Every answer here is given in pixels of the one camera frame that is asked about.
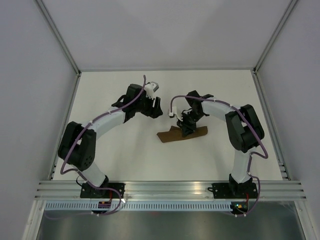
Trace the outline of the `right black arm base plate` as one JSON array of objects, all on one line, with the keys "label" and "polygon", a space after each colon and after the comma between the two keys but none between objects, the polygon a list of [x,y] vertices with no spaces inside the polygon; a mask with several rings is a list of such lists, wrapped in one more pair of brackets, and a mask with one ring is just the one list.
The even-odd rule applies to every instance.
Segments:
[{"label": "right black arm base plate", "polygon": [[249,184],[231,185],[227,182],[214,182],[207,190],[213,193],[214,199],[256,199],[258,189],[254,182]]}]

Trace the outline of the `brown cloth napkin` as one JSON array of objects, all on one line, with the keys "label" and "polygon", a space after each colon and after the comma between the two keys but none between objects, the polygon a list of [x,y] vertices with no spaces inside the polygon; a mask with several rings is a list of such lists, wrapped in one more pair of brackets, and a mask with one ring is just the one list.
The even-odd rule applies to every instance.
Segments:
[{"label": "brown cloth napkin", "polygon": [[170,143],[170,142],[177,142],[177,141],[184,141],[194,138],[203,137],[208,134],[208,127],[201,126],[196,129],[195,132],[183,136],[183,131],[181,128],[177,126],[171,126],[169,131],[158,132],[156,135],[162,143]]}]

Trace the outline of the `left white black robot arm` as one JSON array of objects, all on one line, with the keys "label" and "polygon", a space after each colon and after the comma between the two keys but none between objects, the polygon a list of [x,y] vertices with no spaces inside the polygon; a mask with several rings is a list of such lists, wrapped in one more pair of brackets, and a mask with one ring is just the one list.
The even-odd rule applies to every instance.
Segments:
[{"label": "left white black robot arm", "polygon": [[97,140],[113,128],[132,119],[137,113],[156,119],[163,115],[161,98],[154,96],[159,85],[148,82],[143,86],[130,84],[127,91],[103,114],[88,123],[71,121],[67,124],[58,148],[63,160],[60,173],[66,173],[65,165],[73,166],[98,198],[109,193],[109,179],[94,163]]}]

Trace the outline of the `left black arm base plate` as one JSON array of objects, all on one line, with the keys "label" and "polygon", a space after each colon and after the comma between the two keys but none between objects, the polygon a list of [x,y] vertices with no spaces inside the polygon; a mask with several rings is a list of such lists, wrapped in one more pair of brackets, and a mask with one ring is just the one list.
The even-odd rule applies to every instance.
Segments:
[{"label": "left black arm base plate", "polygon": [[[111,188],[119,192],[123,197],[125,193],[125,184],[122,182],[109,182],[107,188]],[[118,194],[113,190],[96,189],[88,183],[81,185],[80,198],[81,199],[119,199]]]}]

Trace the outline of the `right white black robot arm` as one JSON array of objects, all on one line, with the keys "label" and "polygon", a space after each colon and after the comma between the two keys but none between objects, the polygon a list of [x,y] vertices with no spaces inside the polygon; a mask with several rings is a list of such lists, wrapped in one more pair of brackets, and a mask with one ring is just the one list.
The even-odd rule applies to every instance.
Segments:
[{"label": "right white black robot arm", "polygon": [[265,132],[250,104],[234,106],[219,100],[211,94],[200,96],[191,91],[184,96],[190,108],[179,111],[173,103],[169,105],[168,115],[177,119],[177,126],[184,138],[196,132],[197,122],[202,117],[213,116],[226,123],[228,139],[234,148],[233,168],[228,183],[214,183],[208,190],[214,198],[245,198],[256,199],[259,187],[253,182],[251,163],[253,155],[267,159],[268,152],[262,144]]}]

